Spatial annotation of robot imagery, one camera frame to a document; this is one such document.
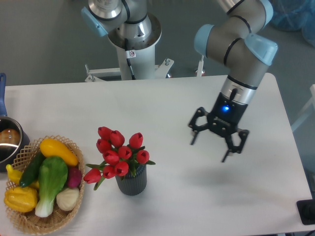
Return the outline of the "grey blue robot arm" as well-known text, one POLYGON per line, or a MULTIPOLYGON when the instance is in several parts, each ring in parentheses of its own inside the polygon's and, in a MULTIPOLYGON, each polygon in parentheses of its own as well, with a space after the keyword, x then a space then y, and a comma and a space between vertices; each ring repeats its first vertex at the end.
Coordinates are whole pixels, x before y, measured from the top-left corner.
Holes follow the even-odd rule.
MULTIPOLYGON (((258 32, 273 17, 267 0, 221 0, 228 16, 220 27, 203 25, 194 38, 201 55, 222 63, 230 72, 211 110, 198 108, 189 122, 194 135, 203 130, 224 138, 227 153, 241 153, 249 132, 238 123, 278 50, 258 32)), ((123 80, 155 79, 155 45, 161 37, 158 19, 145 0, 91 0, 81 10, 87 26, 116 47, 123 80)))

